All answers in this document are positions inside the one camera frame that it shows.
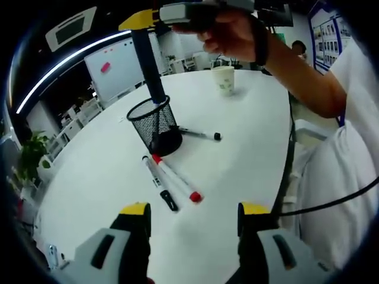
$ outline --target pen holder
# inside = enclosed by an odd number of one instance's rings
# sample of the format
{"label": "pen holder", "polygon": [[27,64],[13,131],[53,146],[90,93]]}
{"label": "pen holder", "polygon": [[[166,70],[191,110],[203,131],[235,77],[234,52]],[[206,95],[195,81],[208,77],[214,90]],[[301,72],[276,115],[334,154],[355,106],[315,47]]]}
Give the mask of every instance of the pen holder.
{"label": "pen holder", "polygon": [[127,119],[133,123],[150,154],[166,156],[182,144],[180,133],[170,107],[170,97],[163,103],[155,104],[146,99],[132,108]]}

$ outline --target floor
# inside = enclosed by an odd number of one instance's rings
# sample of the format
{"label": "floor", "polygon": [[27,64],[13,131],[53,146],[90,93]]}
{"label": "floor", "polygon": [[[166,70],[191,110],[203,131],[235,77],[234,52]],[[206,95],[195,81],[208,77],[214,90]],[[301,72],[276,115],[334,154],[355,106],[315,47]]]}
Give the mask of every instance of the floor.
{"label": "floor", "polygon": [[[323,128],[337,130],[338,123],[335,118],[322,118],[314,112],[311,112],[308,108],[306,108],[303,104],[299,102],[292,102],[291,105],[295,121],[302,119]],[[321,142],[320,140],[307,135],[299,135],[297,137],[297,141],[306,147],[315,146]]]}

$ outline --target white paper cup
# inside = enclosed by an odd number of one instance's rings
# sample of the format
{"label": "white paper cup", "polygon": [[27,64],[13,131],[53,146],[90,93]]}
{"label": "white paper cup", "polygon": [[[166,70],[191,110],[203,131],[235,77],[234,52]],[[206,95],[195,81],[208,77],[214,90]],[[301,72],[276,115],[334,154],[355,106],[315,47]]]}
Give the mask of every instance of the white paper cup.
{"label": "white paper cup", "polygon": [[212,69],[217,90],[223,96],[231,96],[235,88],[235,68],[233,66],[220,66]]}

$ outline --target table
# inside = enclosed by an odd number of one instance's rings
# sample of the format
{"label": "table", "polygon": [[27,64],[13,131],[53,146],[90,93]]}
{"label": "table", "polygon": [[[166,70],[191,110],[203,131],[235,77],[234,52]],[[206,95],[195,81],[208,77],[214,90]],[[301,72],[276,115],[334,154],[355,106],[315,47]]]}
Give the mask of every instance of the table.
{"label": "table", "polygon": [[274,204],[290,135],[288,94],[275,78],[248,70],[236,70],[231,97],[217,93],[210,71],[165,76],[162,84],[179,125],[224,137],[216,143],[184,136],[164,158],[204,200],[192,204],[168,183],[181,207],[174,214],[141,162],[146,149],[123,117],[149,97],[145,85],[95,117],[60,153],[39,211],[41,235],[71,259],[121,208],[150,202],[149,277],[157,284],[224,283],[239,267],[238,203]]}

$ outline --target person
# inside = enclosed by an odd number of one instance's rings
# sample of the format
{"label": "person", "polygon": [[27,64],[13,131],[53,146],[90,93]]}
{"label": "person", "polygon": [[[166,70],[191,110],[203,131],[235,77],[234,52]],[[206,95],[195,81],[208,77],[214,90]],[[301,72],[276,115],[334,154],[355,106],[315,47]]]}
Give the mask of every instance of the person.
{"label": "person", "polygon": [[[213,27],[198,34],[204,50],[254,62],[251,16],[223,11]],[[173,27],[179,33],[188,33]],[[379,173],[379,81],[354,38],[322,75],[268,33],[265,68],[299,101],[325,118],[345,114],[345,126],[312,152],[294,161],[300,179],[296,209],[310,208],[350,195]],[[378,186],[348,202],[298,215],[299,236],[316,257],[341,268],[358,248],[378,209]]]}
{"label": "person", "polygon": [[292,43],[293,52],[300,58],[307,59],[307,47],[301,40],[296,40]]}

